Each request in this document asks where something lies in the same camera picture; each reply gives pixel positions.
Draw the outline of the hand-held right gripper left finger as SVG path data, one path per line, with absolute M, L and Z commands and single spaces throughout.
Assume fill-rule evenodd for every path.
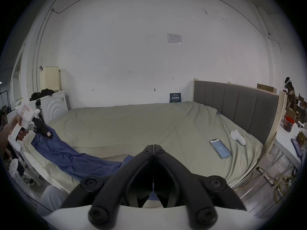
M 133 157 L 115 174 L 99 177 L 83 177 L 79 185 L 68 195 L 63 209 L 91 205 L 87 214 L 90 223 L 96 228 L 113 228 L 122 201 L 130 205 L 127 194 L 136 176 L 146 168 L 153 159 L 154 145 Z

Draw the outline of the person's left hand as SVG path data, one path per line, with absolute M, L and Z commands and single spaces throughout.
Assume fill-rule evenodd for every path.
M 9 124 L 9 134 L 12 133 L 13 129 L 15 128 L 15 126 L 18 124 L 21 126 L 22 123 L 22 118 L 18 115 L 14 116 L 13 119 L 11 120 L 10 124 Z M 29 133 L 28 130 L 25 129 L 21 129 L 18 133 L 17 139 L 22 141 L 23 138 Z

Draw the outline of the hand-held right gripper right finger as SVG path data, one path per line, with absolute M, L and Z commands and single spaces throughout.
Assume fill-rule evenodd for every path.
M 154 190 L 158 198 L 163 191 L 158 182 L 167 177 L 174 183 L 170 189 L 171 203 L 167 207 L 185 205 L 191 228 L 211 228 L 218 220 L 215 207 L 247 211 L 243 202 L 228 185 L 227 181 L 218 175 L 208 177 L 193 174 L 181 162 L 167 153 L 160 145 L 154 145 L 154 162 L 157 167 L 154 172 Z

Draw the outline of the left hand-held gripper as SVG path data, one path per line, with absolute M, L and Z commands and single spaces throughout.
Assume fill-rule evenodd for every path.
M 21 145 L 17 142 L 17 137 L 21 130 L 31 130 L 49 139 L 53 138 L 49 127 L 38 118 L 40 110 L 36 109 L 34 101 L 27 103 L 22 99 L 17 100 L 15 113 L 21 117 L 21 124 L 17 123 L 8 136 L 8 141 L 14 150 L 21 151 Z

